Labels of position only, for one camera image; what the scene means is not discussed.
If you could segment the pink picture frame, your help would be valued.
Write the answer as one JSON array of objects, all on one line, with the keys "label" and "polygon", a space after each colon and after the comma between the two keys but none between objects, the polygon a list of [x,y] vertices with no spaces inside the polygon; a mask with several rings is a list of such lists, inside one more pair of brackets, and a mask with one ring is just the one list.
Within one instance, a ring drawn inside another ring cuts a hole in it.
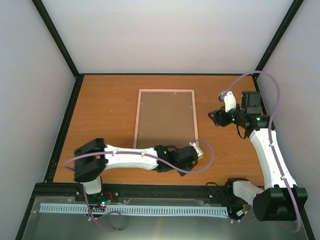
[{"label": "pink picture frame", "polygon": [[140,89],[133,147],[185,147],[199,138],[193,89]]}]

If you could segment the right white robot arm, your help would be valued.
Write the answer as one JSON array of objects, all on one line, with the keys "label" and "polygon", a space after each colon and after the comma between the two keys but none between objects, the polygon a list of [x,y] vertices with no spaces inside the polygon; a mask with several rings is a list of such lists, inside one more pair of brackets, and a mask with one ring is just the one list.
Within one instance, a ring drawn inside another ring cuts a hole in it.
[{"label": "right white robot arm", "polygon": [[243,91],[237,103],[231,91],[218,98],[223,106],[208,113],[217,127],[235,124],[244,129],[243,139],[249,138],[262,169],[264,188],[246,178],[230,178],[226,187],[230,193],[252,206],[255,217],[261,221],[297,221],[300,209],[308,199],[304,187],[298,187],[282,157],[271,117],[262,113],[261,94]]}]

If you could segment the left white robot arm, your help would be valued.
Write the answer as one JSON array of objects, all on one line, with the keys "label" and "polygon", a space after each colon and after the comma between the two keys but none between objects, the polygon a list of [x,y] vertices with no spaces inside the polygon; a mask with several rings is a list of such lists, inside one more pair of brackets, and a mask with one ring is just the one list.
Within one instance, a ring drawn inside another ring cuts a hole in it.
[{"label": "left white robot arm", "polygon": [[184,176],[198,164],[203,155],[203,151],[194,142],[182,148],[157,145],[133,149],[105,144],[103,138],[95,138],[74,151],[74,180],[83,184],[86,195],[96,202],[104,195],[100,174],[105,170],[139,168],[158,173],[177,170]]}]

